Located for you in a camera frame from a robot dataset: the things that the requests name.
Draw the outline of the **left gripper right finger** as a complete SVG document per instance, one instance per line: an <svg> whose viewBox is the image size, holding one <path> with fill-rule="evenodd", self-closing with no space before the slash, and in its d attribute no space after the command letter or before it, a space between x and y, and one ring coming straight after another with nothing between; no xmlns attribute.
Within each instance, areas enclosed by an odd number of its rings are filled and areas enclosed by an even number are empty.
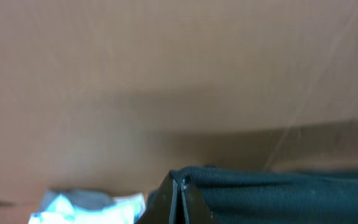
<svg viewBox="0 0 358 224"><path fill-rule="evenodd" d="M186 224L217 224L200 189L195 184L184 182L181 185L181 199Z"/></svg>

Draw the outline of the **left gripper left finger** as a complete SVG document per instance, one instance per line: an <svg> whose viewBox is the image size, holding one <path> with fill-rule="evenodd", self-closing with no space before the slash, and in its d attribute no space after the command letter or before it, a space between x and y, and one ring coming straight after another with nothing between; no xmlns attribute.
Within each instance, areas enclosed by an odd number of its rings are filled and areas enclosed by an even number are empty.
<svg viewBox="0 0 358 224"><path fill-rule="evenodd" d="M167 175L135 224L175 224L178 184Z"/></svg>

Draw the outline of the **black t-shirt with logo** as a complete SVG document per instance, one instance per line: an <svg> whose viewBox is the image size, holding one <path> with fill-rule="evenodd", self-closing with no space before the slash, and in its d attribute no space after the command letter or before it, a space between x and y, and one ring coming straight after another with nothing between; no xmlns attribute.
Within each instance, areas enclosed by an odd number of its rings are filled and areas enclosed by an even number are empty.
<svg viewBox="0 0 358 224"><path fill-rule="evenodd" d="M358 170L241 172L185 167L167 175L178 184L175 223L185 223L184 182L200 189L217 223L358 223Z"/></svg>

